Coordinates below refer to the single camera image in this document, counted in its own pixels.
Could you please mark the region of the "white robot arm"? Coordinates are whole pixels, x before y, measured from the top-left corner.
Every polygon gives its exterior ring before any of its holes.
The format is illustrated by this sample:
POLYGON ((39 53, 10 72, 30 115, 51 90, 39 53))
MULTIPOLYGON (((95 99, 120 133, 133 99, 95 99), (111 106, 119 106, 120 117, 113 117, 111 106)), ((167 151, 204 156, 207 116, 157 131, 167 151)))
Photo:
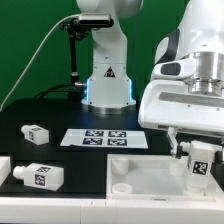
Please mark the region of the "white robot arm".
POLYGON ((224 137, 224 0, 189 0, 156 49, 138 122, 165 130, 176 158, 179 132, 224 137))

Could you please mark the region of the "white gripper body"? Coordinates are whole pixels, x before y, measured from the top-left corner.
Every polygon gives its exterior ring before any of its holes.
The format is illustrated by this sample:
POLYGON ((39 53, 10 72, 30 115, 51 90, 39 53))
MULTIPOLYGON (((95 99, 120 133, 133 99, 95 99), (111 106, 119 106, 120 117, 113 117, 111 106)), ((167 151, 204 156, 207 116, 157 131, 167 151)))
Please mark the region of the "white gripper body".
POLYGON ((154 80, 143 94, 138 122, 143 128, 224 136, 224 98, 190 94, 182 81, 154 80))

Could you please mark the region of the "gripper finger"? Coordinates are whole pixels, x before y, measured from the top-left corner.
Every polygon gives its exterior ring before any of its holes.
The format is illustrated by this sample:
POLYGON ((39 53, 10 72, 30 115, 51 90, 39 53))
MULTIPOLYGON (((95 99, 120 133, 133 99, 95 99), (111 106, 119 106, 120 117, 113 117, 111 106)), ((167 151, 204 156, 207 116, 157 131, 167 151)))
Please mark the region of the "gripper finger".
POLYGON ((175 127, 169 127, 167 130, 167 139, 170 144, 170 153, 174 158, 182 157, 182 146, 176 140, 177 129, 175 127))
POLYGON ((215 164, 224 163, 224 148, 223 147, 216 147, 215 148, 214 163, 215 164))

